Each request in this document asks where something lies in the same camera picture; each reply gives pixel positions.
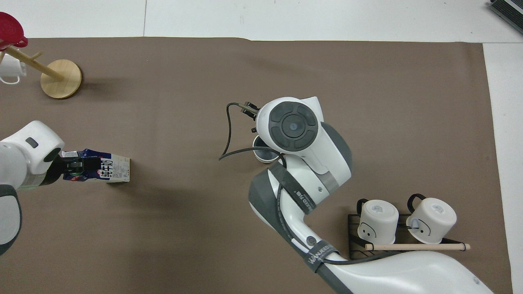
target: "white tile floor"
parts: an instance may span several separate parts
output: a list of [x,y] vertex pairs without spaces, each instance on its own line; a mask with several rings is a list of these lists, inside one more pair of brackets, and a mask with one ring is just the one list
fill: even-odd
[[26,37],[484,43],[514,293],[523,294],[523,35],[487,0],[2,0]]

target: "wooden pole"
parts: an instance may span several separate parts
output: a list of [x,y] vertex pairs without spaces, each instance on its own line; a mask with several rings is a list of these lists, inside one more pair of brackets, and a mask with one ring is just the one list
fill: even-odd
[[5,49],[5,52],[7,52],[7,54],[13,56],[14,58],[20,60],[21,62],[24,62],[25,64],[34,67],[39,72],[42,72],[42,73],[52,77],[53,79],[55,79],[57,81],[61,81],[61,80],[64,79],[63,75],[57,73],[56,71],[50,69],[49,67],[47,67],[47,66],[41,64],[40,62],[34,60],[29,55],[26,55],[23,52],[20,52],[20,51],[16,50],[12,46],[8,46]]
[[365,250],[470,250],[470,245],[458,244],[365,244]]

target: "wooden mug tree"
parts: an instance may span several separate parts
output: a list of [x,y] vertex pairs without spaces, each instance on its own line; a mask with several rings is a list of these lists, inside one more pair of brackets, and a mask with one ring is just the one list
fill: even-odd
[[42,73],[40,85],[48,96],[63,99],[73,95],[82,82],[80,68],[67,59],[59,59],[46,66],[35,60],[42,55],[41,52],[28,56],[14,48],[25,47],[27,43],[21,24],[13,16],[0,12],[0,62],[4,54],[8,53]]

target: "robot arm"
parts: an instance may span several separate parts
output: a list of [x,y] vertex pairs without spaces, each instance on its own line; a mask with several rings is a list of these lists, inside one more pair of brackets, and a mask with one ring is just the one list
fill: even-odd
[[284,97],[255,116],[260,138],[284,153],[254,177],[253,211],[277,231],[337,293],[492,293],[468,269],[435,252],[407,252],[349,261],[304,222],[305,214],[351,177],[351,152],[323,121],[316,97]]
[[40,185],[64,142],[40,121],[0,141],[0,255],[14,243],[22,214],[17,189]]

